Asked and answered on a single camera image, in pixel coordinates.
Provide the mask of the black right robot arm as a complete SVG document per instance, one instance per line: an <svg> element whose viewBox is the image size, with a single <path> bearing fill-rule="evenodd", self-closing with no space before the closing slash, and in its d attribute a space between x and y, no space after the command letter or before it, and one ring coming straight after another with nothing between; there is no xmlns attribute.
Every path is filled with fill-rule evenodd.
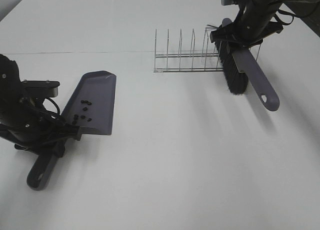
<svg viewBox="0 0 320 230"><path fill-rule="evenodd" d="M221 0L221 3L238 6L234 20L225 19L210 33L210 40L218 49L223 73L228 82L247 80L247 74L239 72L232 54L237 50L259 45L266 37L280 33L286 22L278 17L279 14L292 19L307 18L320 6L320 0ZM315 4L316 8L299 15L281 10L281 6L286 3Z"/></svg>

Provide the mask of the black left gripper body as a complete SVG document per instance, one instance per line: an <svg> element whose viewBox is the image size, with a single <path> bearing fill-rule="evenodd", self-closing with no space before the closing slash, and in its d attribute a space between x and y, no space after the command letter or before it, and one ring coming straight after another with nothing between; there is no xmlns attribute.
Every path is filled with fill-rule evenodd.
<svg viewBox="0 0 320 230"><path fill-rule="evenodd" d="M43 152L64 140L60 128L65 122L51 98L35 102L28 97L0 98L0 136L18 150Z"/></svg>

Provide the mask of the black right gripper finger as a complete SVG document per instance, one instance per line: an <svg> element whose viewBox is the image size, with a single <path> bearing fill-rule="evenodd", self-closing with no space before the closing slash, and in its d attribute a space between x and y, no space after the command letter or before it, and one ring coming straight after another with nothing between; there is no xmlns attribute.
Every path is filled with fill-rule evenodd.
<svg viewBox="0 0 320 230"><path fill-rule="evenodd" d="M258 58L263 41L249 46L232 46L231 57L238 72L249 72L258 67Z"/></svg>
<svg viewBox="0 0 320 230"><path fill-rule="evenodd" d="M240 43L240 39L235 35L233 24L220 25L216 30L211 31L209 38L211 43L217 41Z"/></svg>

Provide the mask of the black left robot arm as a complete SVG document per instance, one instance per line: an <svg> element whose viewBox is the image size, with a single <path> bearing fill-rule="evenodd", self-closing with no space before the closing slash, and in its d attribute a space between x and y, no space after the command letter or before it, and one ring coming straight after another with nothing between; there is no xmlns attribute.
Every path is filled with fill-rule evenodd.
<svg viewBox="0 0 320 230"><path fill-rule="evenodd" d="M14 60L0 57L0 136L18 150L61 158L64 144L79 128L67 123L57 96L58 81L22 81Z"/></svg>

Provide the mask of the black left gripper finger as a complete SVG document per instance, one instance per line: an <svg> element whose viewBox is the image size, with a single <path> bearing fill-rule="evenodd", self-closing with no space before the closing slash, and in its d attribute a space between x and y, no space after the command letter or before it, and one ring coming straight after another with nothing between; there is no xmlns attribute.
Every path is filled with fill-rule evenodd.
<svg viewBox="0 0 320 230"><path fill-rule="evenodd" d="M62 128L59 129L59 135L63 139L72 138L77 141L80 141L80 139L82 137L79 126L68 125L68 124L66 124L65 126L63 126Z"/></svg>
<svg viewBox="0 0 320 230"><path fill-rule="evenodd" d="M56 157L62 158L64 156L65 150L66 150L65 143L66 143L65 139L56 142L54 150L53 150L53 153Z"/></svg>

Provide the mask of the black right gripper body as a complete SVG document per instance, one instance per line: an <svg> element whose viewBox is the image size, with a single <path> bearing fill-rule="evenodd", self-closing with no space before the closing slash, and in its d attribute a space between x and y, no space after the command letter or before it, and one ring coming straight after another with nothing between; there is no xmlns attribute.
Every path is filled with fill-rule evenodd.
<svg viewBox="0 0 320 230"><path fill-rule="evenodd" d="M283 25L271 19L283 4L281 0L238 0L239 12L233 22L240 44L253 44L281 33Z"/></svg>

